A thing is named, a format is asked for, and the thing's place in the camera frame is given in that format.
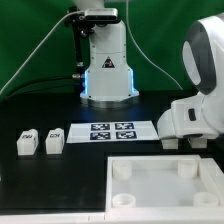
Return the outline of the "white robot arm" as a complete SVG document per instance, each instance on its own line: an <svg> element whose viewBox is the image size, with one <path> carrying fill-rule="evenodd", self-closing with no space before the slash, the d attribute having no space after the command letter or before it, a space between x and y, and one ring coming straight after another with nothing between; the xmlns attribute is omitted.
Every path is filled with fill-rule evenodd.
<svg viewBox="0 0 224 224"><path fill-rule="evenodd" d="M90 36L90 66L84 73L84 102L116 105L139 95L126 61L129 29L118 10L104 0L72 0L81 11L75 18L80 32ZM175 100L158 120L162 140L215 139L224 133L224 13L195 21L182 48L195 96Z"/></svg>

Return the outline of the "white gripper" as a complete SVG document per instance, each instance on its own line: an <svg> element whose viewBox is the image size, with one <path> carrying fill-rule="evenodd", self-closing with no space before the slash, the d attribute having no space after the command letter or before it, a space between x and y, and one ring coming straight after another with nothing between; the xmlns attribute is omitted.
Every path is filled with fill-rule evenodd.
<svg viewBox="0 0 224 224"><path fill-rule="evenodd" d="M166 110L157 122L159 138L216 139L220 131L206 119L203 112L204 99L203 94L197 94L173 101L171 108Z"/></svg>

